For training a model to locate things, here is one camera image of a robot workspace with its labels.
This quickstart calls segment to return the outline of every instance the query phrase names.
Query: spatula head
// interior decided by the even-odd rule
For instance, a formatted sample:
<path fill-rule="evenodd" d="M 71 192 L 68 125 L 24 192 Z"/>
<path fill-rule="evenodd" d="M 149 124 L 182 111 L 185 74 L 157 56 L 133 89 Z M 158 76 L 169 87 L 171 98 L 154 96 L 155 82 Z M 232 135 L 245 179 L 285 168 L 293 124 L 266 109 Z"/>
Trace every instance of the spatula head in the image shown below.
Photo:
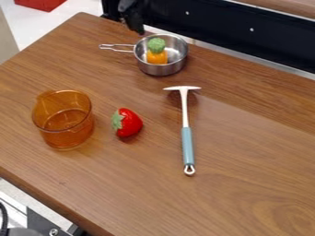
<path fill-rule="evenodd" d="M 182 90 L 182 89 L 191 90 L 191 89 L 201 89 L 201 88 L 196 87 L 196 86 L 173 86 L 173 87 L 163 88 L 163 90 Z"/>

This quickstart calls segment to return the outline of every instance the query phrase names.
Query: orange object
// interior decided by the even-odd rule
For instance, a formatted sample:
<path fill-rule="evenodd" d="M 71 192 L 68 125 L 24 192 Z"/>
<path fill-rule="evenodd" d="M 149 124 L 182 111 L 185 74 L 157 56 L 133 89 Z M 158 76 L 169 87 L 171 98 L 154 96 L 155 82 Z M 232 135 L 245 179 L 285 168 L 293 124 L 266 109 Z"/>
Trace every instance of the orange object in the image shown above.
<path fill-rule="evenodd" d="M 47 91 L 37 101 L 32 119 L 49 146 L 71 148 L 92 134 L 92 105 L 86 94 L 73 90 Z"/>
<path fill-rule="evenodd" d="M 164 65 L 168 63 L 168 53 L 165 50 L 162 53 L 152 53 L 148 50 L 146 60 L 151 64 Z"/>

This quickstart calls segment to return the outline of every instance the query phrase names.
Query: spatula handle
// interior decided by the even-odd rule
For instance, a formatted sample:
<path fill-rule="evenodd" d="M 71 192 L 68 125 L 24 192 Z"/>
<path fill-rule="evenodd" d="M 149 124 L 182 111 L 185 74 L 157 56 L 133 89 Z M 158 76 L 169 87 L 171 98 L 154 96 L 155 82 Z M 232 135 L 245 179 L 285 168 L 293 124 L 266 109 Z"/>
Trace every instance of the spatula handle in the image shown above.
<path fill-rule="evenodd" d="M 181 129 L 182 140 L 182 155 L 184 162 L 184 172 L 187 175 L 193 175 L 194 169 L 194 156 L 193 156 L 193 135 L 190 127 L 183 127 Z"/>

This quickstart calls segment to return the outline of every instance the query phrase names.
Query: metal pot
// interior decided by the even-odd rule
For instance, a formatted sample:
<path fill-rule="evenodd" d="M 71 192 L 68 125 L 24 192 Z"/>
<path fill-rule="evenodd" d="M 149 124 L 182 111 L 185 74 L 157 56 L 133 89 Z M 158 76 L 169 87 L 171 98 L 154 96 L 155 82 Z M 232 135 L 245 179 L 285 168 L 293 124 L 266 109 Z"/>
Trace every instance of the metal pot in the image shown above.
<path fill-rule="evenodd" d="M 146 61 L 147 43 L 152 38 L 165 40 L 165 50 L 168 53 L 168 63 L 165 65 L 150 64 Z M 134 47 L 131 51 L 120 50 L 115 47 Z M 139 68 L 152 76 L 168 76 L 179 72 L 185 65 L 188 54 L 188 45 L 185 40 L 170 34 L 154 34 L 144 37 L 136 45 L 132 44 L 101 44 L 100 49 L 113 50 L 122 53 L 133 53 L 138 61 Z"/>

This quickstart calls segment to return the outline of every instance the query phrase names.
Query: strawberry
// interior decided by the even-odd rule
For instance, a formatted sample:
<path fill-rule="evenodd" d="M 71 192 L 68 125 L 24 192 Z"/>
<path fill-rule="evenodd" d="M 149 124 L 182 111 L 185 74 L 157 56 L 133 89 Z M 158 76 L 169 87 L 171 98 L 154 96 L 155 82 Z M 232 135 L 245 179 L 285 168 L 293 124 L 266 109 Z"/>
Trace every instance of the strawberry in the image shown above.
<path fill-rule="evenodd" d="M 117 136 L 126 137 L 138 133 L 143 122 L 136 113 L 126 108 L 120 108 L 111 117 L 111 125 Z"/>

